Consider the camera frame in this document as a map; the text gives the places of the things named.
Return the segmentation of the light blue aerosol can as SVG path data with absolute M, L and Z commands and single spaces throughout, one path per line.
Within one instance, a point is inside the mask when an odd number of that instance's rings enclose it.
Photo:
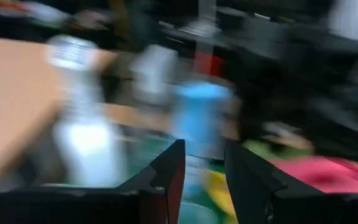
M 178 103 L 172 134 L 185 140 L 186 153 L 205 159 L 224 158 L 224 113 L 232 91 L 210 82 L 186 82 L 176 89 Z

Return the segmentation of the white spray bottle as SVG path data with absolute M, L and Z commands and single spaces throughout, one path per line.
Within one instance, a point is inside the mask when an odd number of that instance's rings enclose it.
M 65 96 L 53 136 L 70 185 L 117 187 L 126 180 L 127 158 L 119 127 L 104 114 L 97 49 L 69 35 L 48 41 L 47 61 L 58 70 Z

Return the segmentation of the pink microfiber towel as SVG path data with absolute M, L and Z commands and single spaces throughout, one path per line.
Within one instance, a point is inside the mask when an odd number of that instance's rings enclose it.
M 344 159 L 301 157 L 270 162 L 290 176 L 324 192 L 357 193 L 358 165 Z

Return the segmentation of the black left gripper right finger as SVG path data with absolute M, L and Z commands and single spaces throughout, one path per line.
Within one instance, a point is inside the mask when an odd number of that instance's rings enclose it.
M 239 224 L 358 224 L 358 194 L 324 193 L 231 140 L 224 166 Z

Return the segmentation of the light wooden desk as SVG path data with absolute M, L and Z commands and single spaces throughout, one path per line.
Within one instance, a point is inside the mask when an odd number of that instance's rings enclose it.
M 54 140 L 65 96 L 44 44 L 0 39 L 0 188 L 68 181 Z M 97 49 L 98 80 L 114 52 Z

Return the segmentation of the yellow microfiber towel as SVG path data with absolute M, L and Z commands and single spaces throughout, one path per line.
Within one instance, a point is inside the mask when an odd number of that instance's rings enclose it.
M 211 200 L 224 213 L 224 224 L 239 224 L 227 186 L 226 175 L 206 169 L 204 176 L 204 189 Z

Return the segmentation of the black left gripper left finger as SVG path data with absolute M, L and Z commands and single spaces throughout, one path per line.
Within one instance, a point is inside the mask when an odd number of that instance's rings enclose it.
M 116 188 L 40 186 L 0 193 L 0 224 L 177 224 L 185 142 Z

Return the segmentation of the green microfiber towel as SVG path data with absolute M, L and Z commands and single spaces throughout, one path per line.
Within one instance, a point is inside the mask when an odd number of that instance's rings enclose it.
M 313 155 L 309 149 L 297 149 L 269 141 L 248 140 L 242 146 L 266 160 L 292 160 Z

